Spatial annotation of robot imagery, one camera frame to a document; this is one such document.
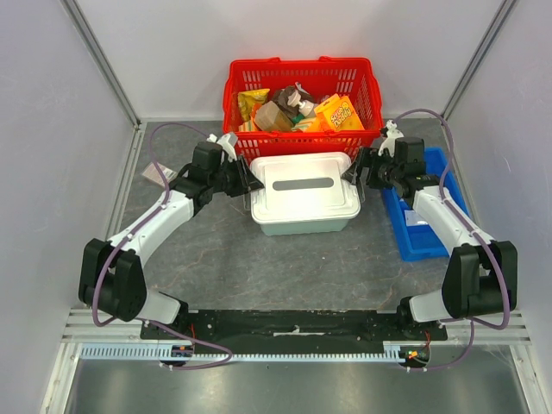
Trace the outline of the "white bin lid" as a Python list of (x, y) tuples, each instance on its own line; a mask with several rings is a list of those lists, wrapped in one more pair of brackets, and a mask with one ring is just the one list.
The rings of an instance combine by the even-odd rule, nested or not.
[(350, 166), (343, 152), (256, 158), (251, 170), (264, 187), (251, 195), (252, 218), (267, 229), (348, 223), (361, 210), (356, 187), (342, 179)]

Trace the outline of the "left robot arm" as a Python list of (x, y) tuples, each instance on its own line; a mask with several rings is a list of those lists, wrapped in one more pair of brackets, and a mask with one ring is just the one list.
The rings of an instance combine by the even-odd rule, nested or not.
[(237, 155), (233, 133), (199, 142), (191, 163), (166, 183), (159, 199), (134, 223), (107, 241), (93, 239), (84, 249), (79, 300), (93, 311), (130, 322), (154, 320), (173, 339), (186, 335), (185, 303), (147, 287), (143, 267), (157, 248), (190, 221), (217, 193), (238, 197), (263, 188)]

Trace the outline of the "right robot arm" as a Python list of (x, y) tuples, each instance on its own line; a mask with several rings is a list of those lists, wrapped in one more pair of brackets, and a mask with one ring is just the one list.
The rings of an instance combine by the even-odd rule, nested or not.
[(399, 138), (393, 150), (362, 147), (342, 178), (354, 184), (362, 173), (367, 187), (395, 190), (448, 251), (441, 288), (407, 298), (394, 320), (397, 333), (411, 340), (426, 323), (460, 319), (504, 329), (517, 303), (518, 251), (479, 228), (442, 179), (427, 172), (423, 140)]

